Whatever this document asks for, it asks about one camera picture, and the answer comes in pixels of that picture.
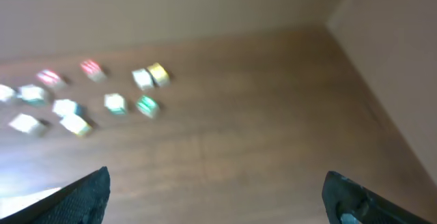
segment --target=wooden floor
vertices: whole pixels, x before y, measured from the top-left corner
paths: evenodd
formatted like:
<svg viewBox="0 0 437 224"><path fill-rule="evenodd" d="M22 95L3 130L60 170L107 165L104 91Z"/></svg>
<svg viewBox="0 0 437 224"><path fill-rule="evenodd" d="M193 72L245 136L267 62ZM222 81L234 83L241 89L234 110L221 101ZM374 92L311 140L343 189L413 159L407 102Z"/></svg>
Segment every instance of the wooden floor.
<svg viewBox="0 0 437 224"><path fill-rule="evenodd" d="M37 83L50 68L71 86L96 129L77 139L51 107L1 106L0 196L65 186L101 166L111 174L104 223L328 223L324 176L338 171L437 222L437 192L402 137L324 29L218 37L92 55L111 74L93 83L87 56L0 66L0 83ZM131 71L160 62L173 83L147 92L157 120L114 117L103 95L135 101ZM41 139L8 122L49 121Z"/></svg>

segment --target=beige wall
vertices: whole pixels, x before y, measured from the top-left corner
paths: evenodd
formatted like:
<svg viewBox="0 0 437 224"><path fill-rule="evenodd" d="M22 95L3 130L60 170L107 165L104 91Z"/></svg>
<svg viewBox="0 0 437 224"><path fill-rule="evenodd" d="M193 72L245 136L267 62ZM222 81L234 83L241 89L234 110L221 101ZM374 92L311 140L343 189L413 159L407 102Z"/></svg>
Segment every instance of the beige wall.
<svg viewBox="0 0 437 224"><path fill-rule="evenodd" d="M345 0L328 26L437 182L437 0Z"/></svg>
<svg viewBox="0 0 437 224"><path fill-rule="evenodd" d="M324 22L339 0L0 0L0 59Z"/></svg>

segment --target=block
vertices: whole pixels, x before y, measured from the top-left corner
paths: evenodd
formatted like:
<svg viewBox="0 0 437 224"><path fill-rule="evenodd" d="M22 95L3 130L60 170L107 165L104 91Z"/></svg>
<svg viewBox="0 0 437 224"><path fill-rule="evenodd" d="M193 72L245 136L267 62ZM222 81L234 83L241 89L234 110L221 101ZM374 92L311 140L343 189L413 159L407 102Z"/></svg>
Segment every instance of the block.
<svg viewBox="0 0 437 224"><path fill-rule="evenodd" d="M105 95L104 106L114 115L125 115L128 113L126 100L119 94Z"/></svg>
<svg viewBox="0 0 437 224"><path fill-rule="evenodd" d="M157 86L162 87L170 84L170 76L160 64L155 63L154 65L147 67L147 70L152 75Z"/></svg>
<svg viewBox="0 0 437 224"><path fill-rule="evenodd" d="M142 96L137 101L137 108L140 110L140 112L142 112L142 114L150 118L155 118L159 112L158 103L147 96Z"/></svg>
<svg viewBox="0 0 437 224"><path fill-rule="evenodd" d="M100 65L92 59L83 61L81 63L81 68L88 78L95 82L103 81L107 78Z"/></svg>
<svg viewBox="0 0 437 224"><path fill-rule="evenodd" d="M79 137L83 137L91 132L91 126L80 116L76 114L68 114L59 122L67 130Z"/></svg>
<svg viewBox="0 0 437 224"><path fill-rule="evenodd" d="M11 87L0 85L0 101L5 104L14 104L19 101L19 98Z"/></svg>
<svg viewBox="0 0 437 224"><path fill-rule="evenodd" d="M58 74L51 70L43 70L39 72L36 77L45 86L54 90L60 90L67 86L66 82Z"/></svg>
<svg viewBox="0 0 437 224"><path fill-rule="evenodd" d="M132 75L139 89L146 90L154 87L152 76L145 69L132 71Z"/></svg>
<svg viewBox="0 0 437 224"><path fill-rule="evenodd" d="M17 115L9 123L9 126L33 137L42 136L47 129L47 127L39 120L25 114Z"/></svg>
<svg viewBox="0 0 437 224"><path fill-rule="evenodd" d="M19 88L20 98L27 104L33 106L42 106L50 102L49 94L46 90L35 85L26 85Z"/></svg>
<svg viewBox="0 0 437 224"><path fill-rule="evenodd" d="M83 113L83 108L75 101L63 99L63 100L55 100L55 102L53 103L52 111L59 117L65 117L66 115L69 114L75 114L81 116Z"/></svg>

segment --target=red and white block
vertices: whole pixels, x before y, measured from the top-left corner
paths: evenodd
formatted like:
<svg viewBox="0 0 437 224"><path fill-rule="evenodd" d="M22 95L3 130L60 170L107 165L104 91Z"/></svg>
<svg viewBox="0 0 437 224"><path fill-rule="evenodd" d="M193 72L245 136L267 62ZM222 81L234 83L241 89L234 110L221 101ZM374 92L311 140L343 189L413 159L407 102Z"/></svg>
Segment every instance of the red and white block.
<svg viewBox="0 0 437 224"><path fill-rule="evenodd" d="M43 70L39 72L36 76L47 87L53 89L61 89L66 86L65 81L58 74L54 73L51 70Z"/></svg>
<svg viewBox="0 0 437 224"><path fill-rule="evenodd" d="M93 60L88 59L81 63L84 73L93 81L103 81L106 79L102 68Z"/></svg>

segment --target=small box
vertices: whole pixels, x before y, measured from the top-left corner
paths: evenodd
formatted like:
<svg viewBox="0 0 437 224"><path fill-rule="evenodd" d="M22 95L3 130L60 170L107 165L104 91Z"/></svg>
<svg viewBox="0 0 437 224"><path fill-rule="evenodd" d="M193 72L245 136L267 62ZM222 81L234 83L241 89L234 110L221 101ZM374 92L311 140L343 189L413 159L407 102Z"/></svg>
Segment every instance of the small box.
<svg viewBox="0 0 437 224"><path fill-rule="evenodd" d="M170 84L170 76L160 64L155 63L154 65L147 67L147 70L152 75L158 86L162 87Z"/></svg>
<svg viewBox="0 0 437 224"><path fill-rule="evenodd" d="M146 90L154 87L152 76L145 69L132 71L132 75L139 89Z"/></svg>
<svg viewBox="0 0 437 224"><path fill-rule="evenodd" d="M6 104L14 104L18 101L17 93L10 87L0 85L0 101Z"/></svg>
<svg viewBox="0 0 437 224"><path fill-rule="evenodd" d="M70 132L77 136L84 136L89 133L92 128L82 117L76 114L68 114L60 121L61 125L67 128Z"/></svg>
<svg viewBox="0 0 437 224"><path fill-rule="evenodd" d="M30 115L25 114L17 115L9 123L9 126L34 137L42 136L47 129L43 123L31 117Z"/></svg>
<svg viewBox="0 0 437 224"><path fill-rule="evenodd" d="M57 114L59 117L65 117L69 114L82 115L83 109L82 107L71 100L55 100L53 103L53 113Z"/></svg>
<svg viewBox="0 0 437 224"><path fill-rule="evenodd" d="M147 96L142 96L137 101L137 108L142 112L142 114L150 118L155 118L159 112L158 103Z"/></svg>
<svg viewBox="0 0 437 224"><path fill-rule="evenodd" d="M20 98L33 106L42 106L49 103L49 94L46 90L35 85L26 85L19 88Z"/></svg>
<svg viewBox="0 0 437 224"><path fill-rule="evenodd" d="M98 82L107 78L102 68L93 60L88 59L81 63L81 68L91 80Z"/></svg>
<svg viewBox="0 0 437 224"><path fill-rule="evenodd" d="M60 90L67 86L66 82L51 70L43 70L36 76L45 86L54 90Z"/></svg>
<svg viewBox="0 0 437 224"><path fill-rule="evenodd" d="M125 115L128 113L126 100L119 94L105 95L104 105L114 115Z"/></svg>

